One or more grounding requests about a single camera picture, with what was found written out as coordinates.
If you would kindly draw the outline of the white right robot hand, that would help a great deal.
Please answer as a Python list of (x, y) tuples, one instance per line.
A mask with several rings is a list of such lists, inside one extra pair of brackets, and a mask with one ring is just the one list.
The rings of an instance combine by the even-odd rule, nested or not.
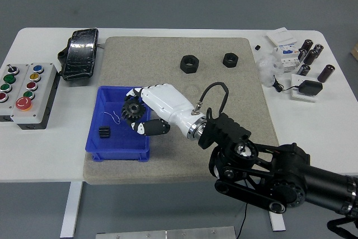
[(121, 117), (140, 135), (154, 136), (179, 127), (188, 139), (199, 139), (206, 117), (171, 84), (133, 88), (125, 97)]

